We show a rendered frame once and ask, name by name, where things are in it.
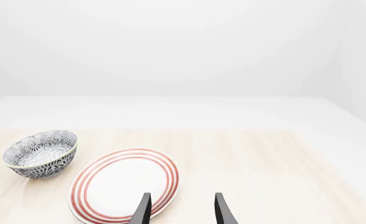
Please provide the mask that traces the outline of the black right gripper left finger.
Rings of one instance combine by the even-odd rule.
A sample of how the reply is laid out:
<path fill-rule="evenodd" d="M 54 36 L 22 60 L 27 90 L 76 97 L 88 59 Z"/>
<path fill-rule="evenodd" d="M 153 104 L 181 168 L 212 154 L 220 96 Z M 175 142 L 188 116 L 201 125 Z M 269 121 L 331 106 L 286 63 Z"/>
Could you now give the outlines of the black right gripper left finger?
<path fill-rule="evenodd" d="M 146 192 L 128 224 L 149 224 L 151 218 L 151 194 Z"/>

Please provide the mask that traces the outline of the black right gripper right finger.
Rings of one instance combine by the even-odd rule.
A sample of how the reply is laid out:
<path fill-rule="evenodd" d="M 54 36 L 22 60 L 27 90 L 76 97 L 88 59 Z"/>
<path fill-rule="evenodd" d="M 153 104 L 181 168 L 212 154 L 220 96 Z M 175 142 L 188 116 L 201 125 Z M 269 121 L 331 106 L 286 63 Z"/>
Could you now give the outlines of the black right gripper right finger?
<path fill-rule="evenodd" d="M 220 192 L 215 194 L 214 209 L 217 224 L 238 224 Z"/>

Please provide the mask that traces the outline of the white plate with red rings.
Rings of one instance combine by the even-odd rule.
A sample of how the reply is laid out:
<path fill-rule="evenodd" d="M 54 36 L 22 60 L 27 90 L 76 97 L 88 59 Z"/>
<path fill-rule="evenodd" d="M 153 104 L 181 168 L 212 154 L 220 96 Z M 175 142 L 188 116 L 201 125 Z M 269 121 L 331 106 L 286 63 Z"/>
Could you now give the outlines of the white plate with red rings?
<path fill-rule="evenodd" d="M 127 224 L 145 193 L 151 216 L 173 201 L 181 184 L 176 163 L 153 149 L 111 152 L 84 167 L 73 180 L 68 205 L 84 224 Z"/>

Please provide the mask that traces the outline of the black and white patterned bowl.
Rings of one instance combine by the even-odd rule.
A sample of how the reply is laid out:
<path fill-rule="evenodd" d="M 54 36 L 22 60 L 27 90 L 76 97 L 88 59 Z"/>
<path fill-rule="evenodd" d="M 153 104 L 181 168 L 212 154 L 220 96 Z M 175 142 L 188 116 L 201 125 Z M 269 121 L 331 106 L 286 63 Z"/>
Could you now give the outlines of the black and white patterned bowl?
<path fill-rule="evenodd" d="M 73 160 L 78 138 L 67 130 L 51 130 L 27 136 L 13 143 L 3 154 L 3 163 L 29 179 L 59 175 Z"/>

